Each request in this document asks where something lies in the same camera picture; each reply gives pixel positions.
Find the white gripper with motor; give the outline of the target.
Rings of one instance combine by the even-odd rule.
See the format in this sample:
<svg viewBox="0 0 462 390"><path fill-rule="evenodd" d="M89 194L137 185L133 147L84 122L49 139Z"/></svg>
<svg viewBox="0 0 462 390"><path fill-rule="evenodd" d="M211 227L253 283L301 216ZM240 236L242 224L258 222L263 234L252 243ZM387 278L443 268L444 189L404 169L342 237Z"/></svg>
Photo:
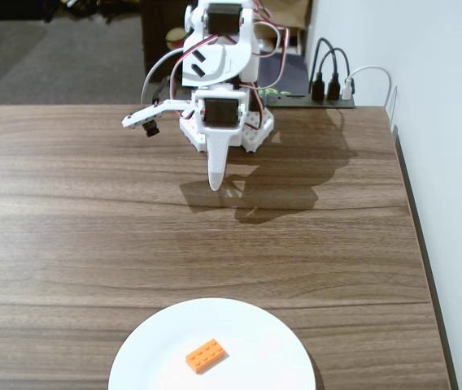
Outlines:
<svg viewBox="0 0 462 390"><path fill-rule="evenodd" d="M224 179L230 137L237 137L245 123L248 95L234 89L197 89L192 98L196 130L207 136L208 182L217 191ZM226 136L208 136L213 132Z"/></svg>

